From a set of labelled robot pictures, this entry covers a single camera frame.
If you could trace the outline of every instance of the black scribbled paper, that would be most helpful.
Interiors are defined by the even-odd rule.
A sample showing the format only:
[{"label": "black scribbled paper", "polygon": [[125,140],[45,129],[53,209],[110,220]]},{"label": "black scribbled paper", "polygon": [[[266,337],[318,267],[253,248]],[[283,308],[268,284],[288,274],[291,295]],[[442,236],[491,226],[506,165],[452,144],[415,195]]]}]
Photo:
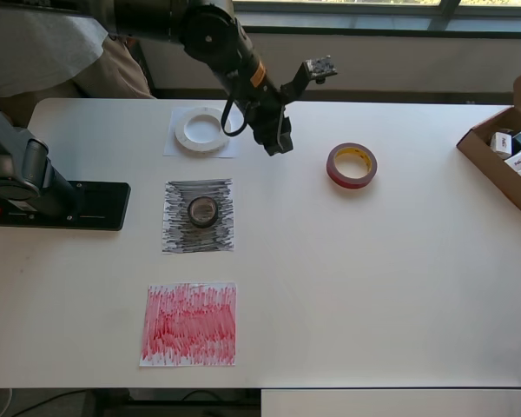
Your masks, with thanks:
[{"label": "black scribbled paper", "polygon": [[[164,195],[162,252],[187,254],[234,250],[234,197],[231,179],[171,181]],[[212,197],[219,217],[210,228],[196,228],[188,218],[188,206],[195,198]]]}]

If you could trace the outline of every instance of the paper sheet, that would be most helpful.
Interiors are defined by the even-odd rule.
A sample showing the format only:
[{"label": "paper sheet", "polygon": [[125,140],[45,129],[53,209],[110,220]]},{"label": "paper sheet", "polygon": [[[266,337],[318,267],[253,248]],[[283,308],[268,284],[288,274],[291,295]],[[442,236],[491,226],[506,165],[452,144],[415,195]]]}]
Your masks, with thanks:
[{"label": "paper sheet", "polygon": [[148,288],[142,367],[235,365],[233,283]]},{"label": "paper sheet", "polygon": [[[195,198],[209,196],[218,203],[219,217],[210,228],[197,228],[188,217]],[[234,250],[234,195],[231,179],[166,183],[162,224],[162,253],[186,254]]]},{"label": "paper sheet", "polygon": [[[170,126],[168,128],[168,138],[164,144],[164,156],[189,156],[193,158],[235,158],[238,155],[238,145],[240,137],[230,137],[228,145],[224,148],[209,152],[208,154],[196,154],[184,149],[175,138],[175,125],[188,111],[193,108],[176,107],[172,110]],[[243,116],[239,110],[230,110],[228,117],[232,130],[237,130],[243,123]]]}]

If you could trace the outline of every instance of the khaki pants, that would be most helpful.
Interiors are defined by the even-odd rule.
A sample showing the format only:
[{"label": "khaki pants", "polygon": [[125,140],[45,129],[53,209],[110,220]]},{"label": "khaki pants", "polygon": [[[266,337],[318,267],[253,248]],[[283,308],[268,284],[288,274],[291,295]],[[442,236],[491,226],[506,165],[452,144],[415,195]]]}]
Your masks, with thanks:
[{"label": "khaki pants", "polygon": [[50,89],[0,97],[0,110],[26,128],[35,106],[51,97],[154,98],[141,67],[125,44],[106,38],[101,57],[77,76]]}]

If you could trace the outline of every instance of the red tape roll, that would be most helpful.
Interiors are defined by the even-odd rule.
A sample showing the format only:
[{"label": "red tape roll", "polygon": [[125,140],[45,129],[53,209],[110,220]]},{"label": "red tape roll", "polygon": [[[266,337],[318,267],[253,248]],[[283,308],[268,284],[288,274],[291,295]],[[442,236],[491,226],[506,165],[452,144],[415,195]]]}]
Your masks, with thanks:
[{"label": "red tape roll", "polygon": [[[344,154],[360,156],[366,163],[366,170],[368,173],[361,178],[350,178],[340,173],[336,167],[336,158]],[[376,175],[377,166],[376,158],[373,153],[363,145],[357,143],[342,143],[330,152],[328,161],[326,162],[326,172],[328,173],[328,176],[332,178],[332,181],[344,189],[362,189],[368,185]]]}]

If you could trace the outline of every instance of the white tape roll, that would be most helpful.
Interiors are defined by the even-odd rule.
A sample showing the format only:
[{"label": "white tape roll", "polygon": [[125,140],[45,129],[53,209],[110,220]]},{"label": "white tape roll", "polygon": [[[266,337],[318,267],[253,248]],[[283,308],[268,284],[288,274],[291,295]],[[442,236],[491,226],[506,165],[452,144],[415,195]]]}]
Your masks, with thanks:
[{"label": "white tape roll", "polygon": [[[193,119],[200,116],[209,116],[212,118],[212,123],[216,123],[219,129],[219,135],[210,142],[197,142],[193,138],[189,137],[186,133],[186,127]],[[229,137],[224,134],[221,127],[222,112],[218,109],[211,109],[209,107],[200,107],[197,109],[190,110],[175,125],[175,138],[180,145],[188,150],[199,153],[214,152],[215,150],[222,149],[228,144]],[[232,128],[229,120],[226,121],[226,131],[230,131]]]}]

